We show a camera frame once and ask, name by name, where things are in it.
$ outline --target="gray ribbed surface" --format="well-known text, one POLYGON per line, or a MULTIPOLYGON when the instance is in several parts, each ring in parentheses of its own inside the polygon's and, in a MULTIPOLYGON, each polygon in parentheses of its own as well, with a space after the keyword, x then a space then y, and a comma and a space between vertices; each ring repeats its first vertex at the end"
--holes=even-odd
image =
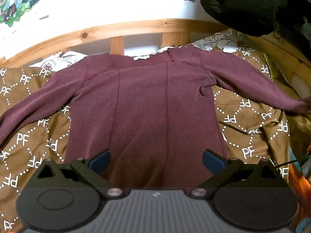
MULTIPOLYGON (((23 233, 35 233, 25 230, 23 233)), ((246 233, 218 218, 209 204, 182 190, 133 190, 107 202, 99 216, 70 233, 246 233)), ((272 233, 291 233, 288 229, 272 233)))

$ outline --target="clothing label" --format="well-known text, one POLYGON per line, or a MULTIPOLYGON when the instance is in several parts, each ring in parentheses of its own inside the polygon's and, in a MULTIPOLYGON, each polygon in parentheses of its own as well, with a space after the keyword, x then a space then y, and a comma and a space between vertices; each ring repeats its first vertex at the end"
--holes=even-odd
POLYGON ((146 55, 146 56, 137 56, 137 57, 134 57, 134 60, 139 60, 139 59, 145 60, 145 59, 148 59, 148 58, 150 58, 150 55, 146 55))

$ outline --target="wooden slat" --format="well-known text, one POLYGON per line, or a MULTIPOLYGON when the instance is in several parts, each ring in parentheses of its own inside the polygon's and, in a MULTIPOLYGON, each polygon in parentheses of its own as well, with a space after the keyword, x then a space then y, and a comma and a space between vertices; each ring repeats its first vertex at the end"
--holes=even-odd
POLYGON ((110 53, 124 55, 123 36, 110 38, 110 53))
POLYGON ((38 43, 16 54, 3 64, 5 67, 19 67, 58 50, 105 38, 161 32, 200 32, 214 34, 228 27, 214 22, 190 19, 161 19, 96 26, 60 35, 38 43))
POLYGON ((161 48, 165 46, 183 46, 190 44, 190 32, 163 32, 161 48))
POLYGON ((0 65, 5 61, 5 57, 0 58, 0 65))
POLYGON ((71 49, 71 48, 68 47, 68 48, 65 48, 65 49, 62 49, 62 50, 58 50, 58 51, 56 51, 56 52, 49 53, 49 54, 47 54, 47 55, 42 56, 42 59, 46 59, 47 57, 52 56, 52 55, 55 54, 55 53, 70 51, 70 49, 71 49))

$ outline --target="black jacket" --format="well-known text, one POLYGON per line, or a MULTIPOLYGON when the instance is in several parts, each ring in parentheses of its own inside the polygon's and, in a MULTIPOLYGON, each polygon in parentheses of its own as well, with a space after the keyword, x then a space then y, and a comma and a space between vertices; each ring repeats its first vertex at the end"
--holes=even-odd
POLYGON ((218 22, 260 37, 276 28, 311 60, 311 0, 201 0, 218 22))

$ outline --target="maroon long-sleeve shirt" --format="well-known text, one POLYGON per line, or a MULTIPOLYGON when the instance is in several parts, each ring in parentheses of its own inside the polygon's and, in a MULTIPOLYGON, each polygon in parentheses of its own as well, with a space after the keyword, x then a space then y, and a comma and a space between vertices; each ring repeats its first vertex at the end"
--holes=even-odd
POLYGON ((71 100, 65 162, 105 149, 104 176, 118 186, 194 187, 212 174, 206 149, 228 157, 215 113, 212 85, 293 113, 311 110, 245 60, 193 46, 148 59, 101 54, 57 72, 40 90, 0 117, 1 149, 23 126, 71 100))

